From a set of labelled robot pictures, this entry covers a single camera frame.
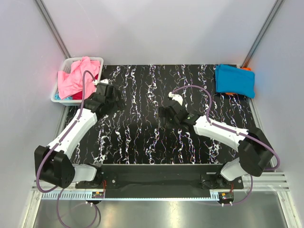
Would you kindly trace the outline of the pink t-shirt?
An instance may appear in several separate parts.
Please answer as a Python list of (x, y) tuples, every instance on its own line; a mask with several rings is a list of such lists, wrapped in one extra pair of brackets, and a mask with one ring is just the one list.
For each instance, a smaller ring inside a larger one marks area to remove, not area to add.
[(82, 57), (81, 60), (71, 64), (70, 73), (63, 70), (58, 71), (58, 96), (61, 100), (71, 97), (73, 92), (73, 84), (78, 81), (78, 78), (83, 76), (83, 73), (88, 70), (93, 76), (99, 74), (100, 61), (90, 60), (89, 57)]

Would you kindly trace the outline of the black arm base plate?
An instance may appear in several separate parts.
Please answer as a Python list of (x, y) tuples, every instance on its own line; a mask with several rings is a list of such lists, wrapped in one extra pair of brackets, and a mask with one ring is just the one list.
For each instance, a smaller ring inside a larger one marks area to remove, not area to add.
[(79, 182), (76, 184), (76, 188), (97, 189), (105, 186), (107, 181), (115, 182), (115, 180), (122, 180), (128, 185), (135, 183), (148, 183), (149, 185), (167, 183), (169, 185), (177, 185), (178, 181), (181, 181), (182, 184), (193, 185), (196, 182), (201, 182), (204, 178), (210, 178), (220, 168), (221, 165), (215, 164), (106, 164), (99, 168), (99, 173), (102, 177), (100, 185)]

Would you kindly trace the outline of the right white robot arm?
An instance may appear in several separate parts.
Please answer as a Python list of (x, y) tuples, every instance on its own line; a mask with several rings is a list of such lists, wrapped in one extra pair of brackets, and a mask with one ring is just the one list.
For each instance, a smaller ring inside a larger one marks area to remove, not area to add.
[(202, 180), (210, 189), (227, 188), (236, 178), (246, 174), (261, 176), (273, 157), (272, 147), (261, 129), (235, 128), (206, 115), (188, 113), (175, 100), (171, 100), (167, 107), (158, 108), (158, 125), (211, 138), (238, 152), (236, 159), (224, 163), (210, 178)]

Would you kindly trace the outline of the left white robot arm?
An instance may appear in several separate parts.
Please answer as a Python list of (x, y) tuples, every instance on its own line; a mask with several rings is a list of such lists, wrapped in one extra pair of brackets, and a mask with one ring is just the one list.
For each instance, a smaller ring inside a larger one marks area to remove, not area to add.
[(97, 89), (81, 105), (61, 134), (47, 146), (38, 146), (34, 151), (36, 185), (44, 191), (40, 181), (67, 188), (74, 182), (85, 182), (98, 188), (103, 181), (99, 167), (92, 164), (73, 164), (71, 156), (85, 134), (103, 117), (121, 111), (124, 99), (114, 85), (98, 83)]

